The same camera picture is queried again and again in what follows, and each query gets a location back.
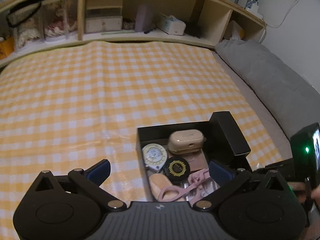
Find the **black device with green light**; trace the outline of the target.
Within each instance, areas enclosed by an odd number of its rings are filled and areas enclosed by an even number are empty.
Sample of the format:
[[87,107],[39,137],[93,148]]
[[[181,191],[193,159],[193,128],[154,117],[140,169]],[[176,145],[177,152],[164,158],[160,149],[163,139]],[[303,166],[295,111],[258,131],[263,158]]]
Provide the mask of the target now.
[[316,122],[295,133],[290,138],[290,147],[292,158],[259,168],[255,173],[276,170],[288,183],[304,183],[306,201],[303,208],[309,213],[315,205],[311,191],[319,185],[319,124]]

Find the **beige earbud case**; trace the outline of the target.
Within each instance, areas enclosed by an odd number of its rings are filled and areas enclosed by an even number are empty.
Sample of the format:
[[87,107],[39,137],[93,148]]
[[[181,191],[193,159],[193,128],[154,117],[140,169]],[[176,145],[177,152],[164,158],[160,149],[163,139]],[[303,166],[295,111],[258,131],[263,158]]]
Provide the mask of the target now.
[[172,133],[168,140],[168,150],[176,155],[199,152],[204,143],[204,135],[197,129]]

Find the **wooden shelf unit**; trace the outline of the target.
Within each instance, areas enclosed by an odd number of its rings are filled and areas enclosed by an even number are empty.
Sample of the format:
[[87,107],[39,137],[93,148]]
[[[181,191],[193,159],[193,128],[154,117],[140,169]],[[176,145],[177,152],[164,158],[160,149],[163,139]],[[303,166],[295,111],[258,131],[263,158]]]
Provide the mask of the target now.
[[5,0],[1,31],[14,50],[1,66],[32,53],[91,41],[164,41],[214,48],[237,23],[258,40],[265,22],[229,0]]

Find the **yellow white checkered cloth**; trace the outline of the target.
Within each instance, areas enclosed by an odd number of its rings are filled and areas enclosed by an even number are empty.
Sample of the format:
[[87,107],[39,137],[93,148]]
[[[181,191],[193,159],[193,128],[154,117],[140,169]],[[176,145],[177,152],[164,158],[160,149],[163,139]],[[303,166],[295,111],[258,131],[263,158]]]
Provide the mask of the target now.
[[179,43],[91,42],[23,57],[1,72],[1,239],[17,239],[12,217],[40,171],[55,175],[102,159],[102,187],[125,202],[148,193],[137,128],[207,121],[229,111],[252,167],[281,159],[261,117],[204,48]]

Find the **purple bottle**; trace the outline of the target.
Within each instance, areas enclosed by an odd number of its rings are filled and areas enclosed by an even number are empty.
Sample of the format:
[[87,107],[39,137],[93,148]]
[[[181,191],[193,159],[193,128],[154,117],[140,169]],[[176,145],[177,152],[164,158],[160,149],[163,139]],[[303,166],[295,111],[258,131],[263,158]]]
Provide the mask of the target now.
[[138,6],[135,32],[147,32],[153,28],[153,7],[149,4]]

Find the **black round gold-print tin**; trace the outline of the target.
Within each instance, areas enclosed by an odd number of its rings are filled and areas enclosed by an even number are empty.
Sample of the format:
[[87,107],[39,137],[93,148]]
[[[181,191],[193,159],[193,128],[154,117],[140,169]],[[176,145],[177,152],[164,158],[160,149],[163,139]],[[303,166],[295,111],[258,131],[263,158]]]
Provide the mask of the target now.
[[190,175],[190,165],[181,157],[170,157],[163,166],[163,172],[173,184],[179,184]]

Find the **white round compact case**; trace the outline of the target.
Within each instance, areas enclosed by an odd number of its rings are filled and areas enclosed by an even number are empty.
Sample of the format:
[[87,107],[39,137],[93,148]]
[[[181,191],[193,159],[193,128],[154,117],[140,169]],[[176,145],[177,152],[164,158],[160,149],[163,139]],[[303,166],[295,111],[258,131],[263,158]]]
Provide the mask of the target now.
[[155,173],[159,173],[168,159],[166,149],[156,143],[147,144],[142,148],[145,167]]

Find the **black open box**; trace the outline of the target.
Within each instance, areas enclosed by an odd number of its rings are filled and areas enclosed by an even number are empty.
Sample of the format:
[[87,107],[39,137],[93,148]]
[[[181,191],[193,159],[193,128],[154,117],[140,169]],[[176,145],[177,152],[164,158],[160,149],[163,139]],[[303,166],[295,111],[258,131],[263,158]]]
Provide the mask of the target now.
[[251,148],[229,111],[208,121],[140,127],[136,150],[152,198],[194,204],[242,171]]

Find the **tissue box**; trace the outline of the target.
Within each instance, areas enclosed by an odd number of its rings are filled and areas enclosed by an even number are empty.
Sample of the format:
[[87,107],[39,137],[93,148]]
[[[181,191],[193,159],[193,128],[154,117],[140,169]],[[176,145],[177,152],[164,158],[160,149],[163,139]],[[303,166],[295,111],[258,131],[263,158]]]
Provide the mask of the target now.
[[168,35],[183,36],[186,24],[175,16],[161,14],[158,18],[157,28]]

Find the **oval wooden block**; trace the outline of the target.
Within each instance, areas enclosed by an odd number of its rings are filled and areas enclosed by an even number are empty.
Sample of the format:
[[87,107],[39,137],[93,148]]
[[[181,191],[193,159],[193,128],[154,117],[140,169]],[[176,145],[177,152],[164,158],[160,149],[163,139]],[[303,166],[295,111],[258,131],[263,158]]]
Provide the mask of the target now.
[[[163,174],[156,173],[149,176],[149,184],[151,188],[151,192],[156,200],[158,200],[159,194],[161,190],[167,186],[172,186],[171,181]],[[177,195],[175,191],[167,191],[164,194],[163,199],[168,200]]]

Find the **white drawer box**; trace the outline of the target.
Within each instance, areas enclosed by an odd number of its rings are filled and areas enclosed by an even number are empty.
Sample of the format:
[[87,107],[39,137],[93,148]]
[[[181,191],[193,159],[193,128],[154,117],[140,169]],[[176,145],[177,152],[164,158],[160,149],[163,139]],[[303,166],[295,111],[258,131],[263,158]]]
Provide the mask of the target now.
[[85,17],[85,33],[89,34],[121,30],[123,22],[121,12],[121,8],[87,10]]

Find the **pink small box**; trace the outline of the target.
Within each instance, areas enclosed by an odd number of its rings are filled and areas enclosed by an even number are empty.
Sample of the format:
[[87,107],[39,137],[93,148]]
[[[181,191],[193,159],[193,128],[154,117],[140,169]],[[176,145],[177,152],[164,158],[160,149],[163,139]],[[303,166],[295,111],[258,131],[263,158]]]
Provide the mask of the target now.
[[202,152],[185,154],[182,157],[188,162],[191,173],[208,168],[206,158]]

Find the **patterned card pack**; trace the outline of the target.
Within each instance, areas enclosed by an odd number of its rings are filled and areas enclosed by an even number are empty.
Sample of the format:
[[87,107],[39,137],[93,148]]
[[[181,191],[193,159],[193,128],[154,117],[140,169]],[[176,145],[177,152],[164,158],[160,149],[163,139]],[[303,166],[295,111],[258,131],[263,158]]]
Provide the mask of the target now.
[[[201,184],[201,186],[202,189],[200,190],[200,198],[204,198],[220,188],[220,186],[212,179],[206,180]],[[186,201],[191,201],[196,196],[196,191],[197,189],[191,190],[183,196],[183,199]]]

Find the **grey pillow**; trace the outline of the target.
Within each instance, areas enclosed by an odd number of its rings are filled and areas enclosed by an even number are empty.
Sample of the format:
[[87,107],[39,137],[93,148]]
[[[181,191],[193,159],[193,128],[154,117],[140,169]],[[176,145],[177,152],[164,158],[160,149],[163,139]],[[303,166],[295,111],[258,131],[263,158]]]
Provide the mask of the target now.
[[287,137],[319,122],[319,93],[265,46],[223,40],[218,55],[252,88]]

